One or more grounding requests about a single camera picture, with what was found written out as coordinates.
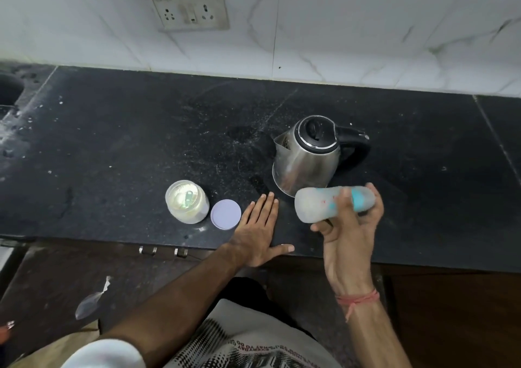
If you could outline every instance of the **plastic bag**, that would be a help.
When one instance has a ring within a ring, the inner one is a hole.
[[[90,294],[89,296],[85,297],[83,301],[80,302],[80,305],[78,305],[78,307],[76,308],[76,320],[85,319],[86,317],[90,316],[92,313],[96,311],[96,309],[98,308],[98,301],[100,300],[101,296],[108,290],[108,286],[110,285],[110,279],[112,278],[110,276],[107,276],[105,280],[105,286],[103,286],[103,291]]]

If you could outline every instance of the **lavender jar lid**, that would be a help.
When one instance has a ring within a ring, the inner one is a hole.
[[[241,214],[241,207],[236,201],[223,199],[212,207],[210,219],[219,229],[231,229],[239,223]]]

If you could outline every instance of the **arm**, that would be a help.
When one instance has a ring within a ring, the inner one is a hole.
[[[291,245],[269,247],[278,207],[273,193],[252,202],[228,243],[163,287],[101,338],[134,345],[147,367],[165,363],[190,339],[215,297],[242,266],[259,266],[294,250]]]
[[[371,254],[374,232],[383,215],[383,202],[368,183],[376,203],[365,216],[353,211],[351,191],[342,189],[336,199],[338,217],[313,224],[324,236],[326,276],[337,296],[365,295],[374,289]],[[342,307],[347,314],[348,307]],[[355,352],[364,368],[411,367],[380,301],[356,305],[348,321]]]

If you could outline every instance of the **wall socket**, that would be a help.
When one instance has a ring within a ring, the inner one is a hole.
[[[228,29],[224,0],[152,0],[162,30]]]

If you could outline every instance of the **kettle lid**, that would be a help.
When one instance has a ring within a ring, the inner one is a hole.
[[[297,142],[313,153],[326,154],[338,147],[335,123],[324,116],[308,116],[295,128]]]

